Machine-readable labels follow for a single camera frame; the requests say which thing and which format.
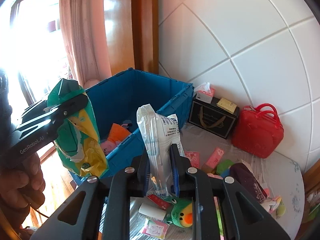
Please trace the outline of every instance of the white cylinder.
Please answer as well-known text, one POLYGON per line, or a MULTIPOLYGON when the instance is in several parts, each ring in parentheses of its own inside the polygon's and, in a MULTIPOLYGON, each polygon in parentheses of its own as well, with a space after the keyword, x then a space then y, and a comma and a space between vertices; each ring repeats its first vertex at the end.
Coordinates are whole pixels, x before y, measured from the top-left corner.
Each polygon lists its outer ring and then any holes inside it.
POLYGON ((142 205, 140 206, 139 213, 148 217, 158 219, 160 221, 162 221, 166 215, 166 211, 159 208, 155 208, 153 206, 149 206, 145 203, 142 203, 142 205))

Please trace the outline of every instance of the pink curtain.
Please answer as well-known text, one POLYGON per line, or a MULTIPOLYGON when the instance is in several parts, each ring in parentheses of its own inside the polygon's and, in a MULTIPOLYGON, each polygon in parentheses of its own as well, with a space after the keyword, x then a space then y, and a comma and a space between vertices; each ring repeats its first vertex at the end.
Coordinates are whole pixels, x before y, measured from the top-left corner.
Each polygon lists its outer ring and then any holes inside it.
POLYGON ((83 87, 111 76, 103 0, 59 0, 60 26, 73 76, 83 87))

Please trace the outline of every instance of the wooden floor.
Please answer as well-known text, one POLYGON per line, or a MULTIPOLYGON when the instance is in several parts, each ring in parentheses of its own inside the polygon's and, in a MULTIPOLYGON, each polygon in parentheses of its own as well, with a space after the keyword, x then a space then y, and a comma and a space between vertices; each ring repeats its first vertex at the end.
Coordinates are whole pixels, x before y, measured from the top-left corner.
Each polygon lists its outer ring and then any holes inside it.
MULTIPOLYGON (((62 166, 56 150, 41 162, 41 169, 46 187, 43 192, 45 202, 39 208, 39 211, 46 216, 50 216, 74 191, 70 185, 72 177, 69 171, 62 166)), ((45 217, 31 209, 22 226, 39 227, 46 220, 45 217)))

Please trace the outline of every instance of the green frog plush toy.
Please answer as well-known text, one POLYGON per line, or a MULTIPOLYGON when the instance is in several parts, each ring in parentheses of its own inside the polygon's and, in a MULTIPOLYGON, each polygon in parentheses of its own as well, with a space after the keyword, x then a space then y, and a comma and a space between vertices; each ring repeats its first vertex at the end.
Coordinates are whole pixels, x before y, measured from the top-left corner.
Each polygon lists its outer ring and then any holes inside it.
POLYGON ((192 201, 185 198, 173 197, 173 209, 167 216, 168 224, 175 224, 178 227, 188 228, 192 226, 192 201))

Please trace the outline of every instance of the black cable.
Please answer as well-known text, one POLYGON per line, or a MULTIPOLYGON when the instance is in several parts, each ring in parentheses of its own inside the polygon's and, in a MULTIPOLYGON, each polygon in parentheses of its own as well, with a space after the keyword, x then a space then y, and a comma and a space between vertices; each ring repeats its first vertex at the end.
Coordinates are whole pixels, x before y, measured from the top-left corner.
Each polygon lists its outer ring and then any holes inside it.
POLYGON ((37 211, 40 215, 44 216, 45 218, 49 218, 49 217, 47 217, 46 215, 42 214, 40 211, 38 211, 38 210, 36 210, 36 209, 34 209, 34 210, 37 211))

